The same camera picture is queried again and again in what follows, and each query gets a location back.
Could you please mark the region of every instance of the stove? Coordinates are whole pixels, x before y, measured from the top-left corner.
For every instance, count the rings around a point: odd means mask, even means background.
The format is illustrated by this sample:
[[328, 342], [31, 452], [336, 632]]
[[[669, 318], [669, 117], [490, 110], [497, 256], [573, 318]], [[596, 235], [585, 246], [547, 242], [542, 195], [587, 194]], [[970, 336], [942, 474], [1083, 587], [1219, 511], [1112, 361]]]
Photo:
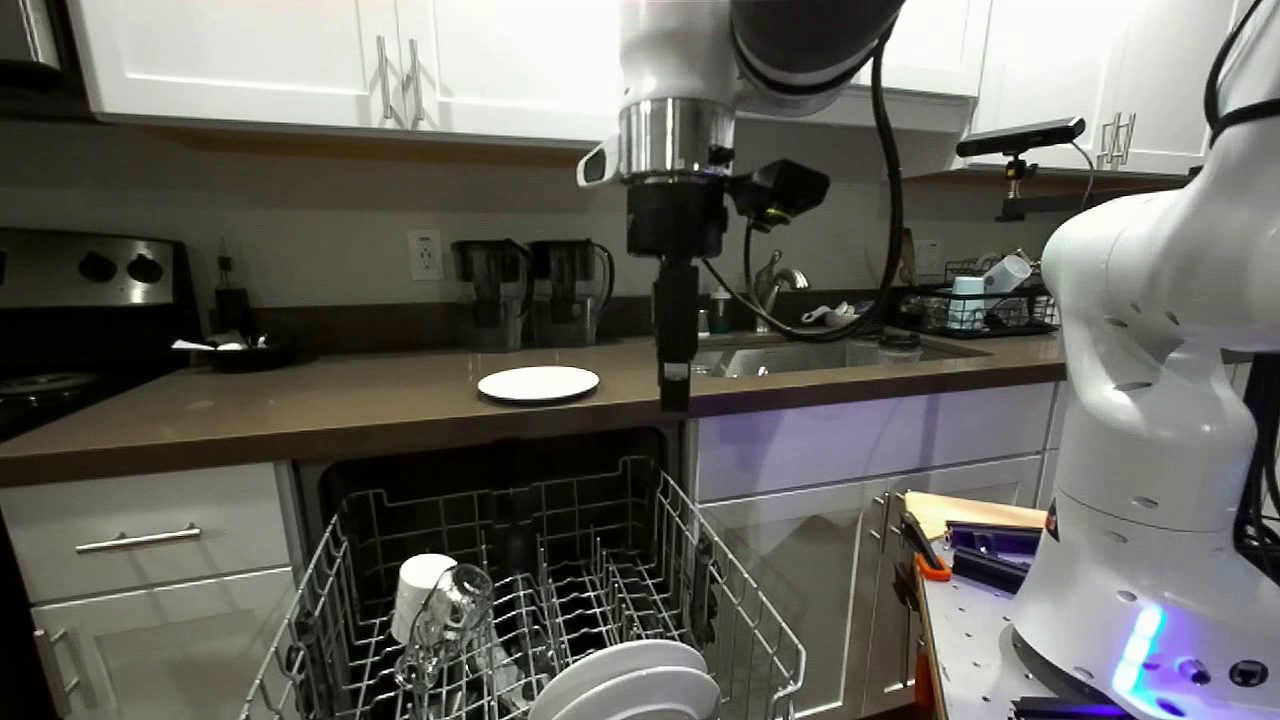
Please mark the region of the stove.
[[0, 228], [0, 441], [181, 368], [200, 336], [176, 242]]

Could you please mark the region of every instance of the blue light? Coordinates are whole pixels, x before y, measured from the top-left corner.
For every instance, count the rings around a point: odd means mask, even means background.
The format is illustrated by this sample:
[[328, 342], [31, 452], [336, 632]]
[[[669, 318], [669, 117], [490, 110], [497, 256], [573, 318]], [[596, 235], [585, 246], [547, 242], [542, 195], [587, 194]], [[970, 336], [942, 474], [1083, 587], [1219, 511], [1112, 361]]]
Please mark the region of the blue light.
[[1154, 716], [1168, 716], [1157, 700], [1154, 700], [1154, 690], [1148, 690], [1148, 675], [1146, 675], [1146, 666], [1157, 657], [1157, 644], [1162, 644], [1162, 632], [1163, 632], [1163, 609], [1162, 605], [1148, 605], [1130, 642], [1124, 642], [1124, 657], [1112, 674], [1112, 690], [1121, 697], [1130, 697], [1137, 710], [1154, 713]]

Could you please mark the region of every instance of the dishwasher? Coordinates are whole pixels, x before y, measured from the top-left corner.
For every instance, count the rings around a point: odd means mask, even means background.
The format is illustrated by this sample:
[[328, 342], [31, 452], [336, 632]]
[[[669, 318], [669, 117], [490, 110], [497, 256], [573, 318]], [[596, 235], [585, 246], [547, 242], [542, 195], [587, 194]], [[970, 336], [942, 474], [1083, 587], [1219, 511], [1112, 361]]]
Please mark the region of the dishwasher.
[[[669, 474], [669, 431], [345, 461], [296, 484], [311, 561], [239, 720], [523, 720], [560, 674], [633, 642], [695, 649], [719, 720], [794, 716], [810, 653]], [[428, 670], [389, 632], [416, 554], [490, 578], [479, 625]]]

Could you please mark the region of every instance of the faucet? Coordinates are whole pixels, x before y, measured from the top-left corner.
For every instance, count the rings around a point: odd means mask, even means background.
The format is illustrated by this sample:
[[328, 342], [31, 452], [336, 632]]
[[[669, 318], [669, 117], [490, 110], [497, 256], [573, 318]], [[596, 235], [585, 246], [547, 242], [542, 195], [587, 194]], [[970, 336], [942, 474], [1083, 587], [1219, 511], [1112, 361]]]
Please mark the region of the faucet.
[[778, 270], [778, 256], [758, 271], [758, 298], [765, 298], [765, 313], [773, 318], [773, 303], [780, 292], [810, 287], [810, 276], [800, 270]]

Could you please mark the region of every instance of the dishwasher basket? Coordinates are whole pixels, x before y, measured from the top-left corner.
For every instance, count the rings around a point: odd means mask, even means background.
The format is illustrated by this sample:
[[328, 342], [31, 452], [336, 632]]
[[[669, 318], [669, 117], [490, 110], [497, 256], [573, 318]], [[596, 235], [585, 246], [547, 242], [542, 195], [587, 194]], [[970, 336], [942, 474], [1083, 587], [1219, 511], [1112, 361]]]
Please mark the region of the dishwasher basket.
[[[479, 628], [428, 679], [389, 635], [405, 555], [493, 578]], [[342, 504], [239, 720], [523, 720], [569, 666], [626, 642], [686, 642], [719, 683], [719, 720], [785, 720], [806, 644], [651, 461], [618, 474]]]

